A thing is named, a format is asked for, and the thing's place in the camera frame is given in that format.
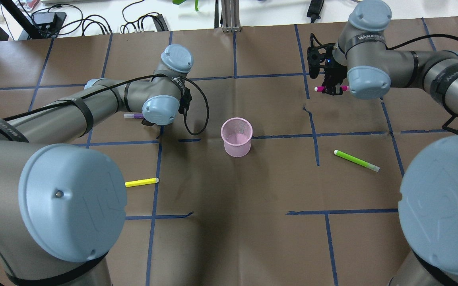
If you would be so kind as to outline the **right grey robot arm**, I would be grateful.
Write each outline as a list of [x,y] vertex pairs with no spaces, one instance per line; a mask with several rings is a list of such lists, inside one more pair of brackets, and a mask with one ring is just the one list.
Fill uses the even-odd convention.
[[398,216],[411,249],[391,286],[458,286],[458,22],[429,31],[382,0],[356,5],[334,31],[313,28],[315,91],[379,101],[402,173]]

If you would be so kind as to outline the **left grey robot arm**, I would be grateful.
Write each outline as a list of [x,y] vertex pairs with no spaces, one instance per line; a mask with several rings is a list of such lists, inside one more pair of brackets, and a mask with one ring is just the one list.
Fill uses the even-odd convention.
[[0,119],[0,263],[19,286],[110,286],[106,256],[127,204],[118,165],[71,145],[117,112],[171,124],[188,98],[191,52],[167,46],[153,74],[99,78],[31,112]]

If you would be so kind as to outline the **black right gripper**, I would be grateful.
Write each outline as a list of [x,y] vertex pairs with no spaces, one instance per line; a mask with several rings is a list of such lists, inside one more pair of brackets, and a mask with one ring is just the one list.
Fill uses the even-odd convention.
[[[320,75],[320,71],[323,70],[324,79],[320,86],[333,88],[337,85],[343,85],[342,82],[346,79],[347,67],[335,60],[334,51],[336,51],[335,43],[321,44],[315,34],[310,34],[310,45],[307,49],[309,76],[311,79],[316,79]],[[327,94],[340,96],[343,92]]]

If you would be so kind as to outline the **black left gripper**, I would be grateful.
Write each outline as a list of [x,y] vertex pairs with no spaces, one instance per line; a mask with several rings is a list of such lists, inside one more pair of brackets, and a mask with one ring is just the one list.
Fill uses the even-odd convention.
[[183,94],[180,97],[179,101],[179,114],[187,116],[188,110],[190,109],[190,103],[192,101],[192,95],[189,88],[185,88]]

